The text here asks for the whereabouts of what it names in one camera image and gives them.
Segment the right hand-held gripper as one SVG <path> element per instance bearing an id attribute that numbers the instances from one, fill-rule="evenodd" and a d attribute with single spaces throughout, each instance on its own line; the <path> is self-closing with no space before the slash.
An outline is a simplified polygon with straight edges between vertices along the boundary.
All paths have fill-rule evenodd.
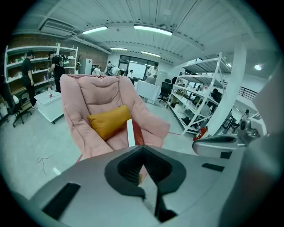
<path id="1" fill-rule="evenodd" d="M 238 136 L 219 135 L 198 139 L 192 148 L 199 156 L 230 156 L 238 148 L 267 134 L 267 128 L 259 112 L 240 121 Z"/>

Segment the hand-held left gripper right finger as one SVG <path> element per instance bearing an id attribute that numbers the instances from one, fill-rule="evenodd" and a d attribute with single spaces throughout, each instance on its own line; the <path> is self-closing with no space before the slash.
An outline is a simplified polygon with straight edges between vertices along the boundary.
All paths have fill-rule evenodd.
<path id="1" fill-rule="evenodd" d="M 219 227 L 235 184 L 242 149 L 229 159 L 178 153 L 144 146 L 146 167 L 157 186 L 155 213 L 145 227 Z"/>

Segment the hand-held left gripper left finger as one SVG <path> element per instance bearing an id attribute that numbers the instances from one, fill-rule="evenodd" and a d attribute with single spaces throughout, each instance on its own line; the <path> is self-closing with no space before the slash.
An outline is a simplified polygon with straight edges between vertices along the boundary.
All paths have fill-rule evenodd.
<path id="1" fill-rule="evenodd" d="M 131 148 L 85 159 L 40 188 L 31 214 L 44 227 L 154 227 L 160 224 L 139 197 L 124 196 L 106 181 L 104 170 Z"/>

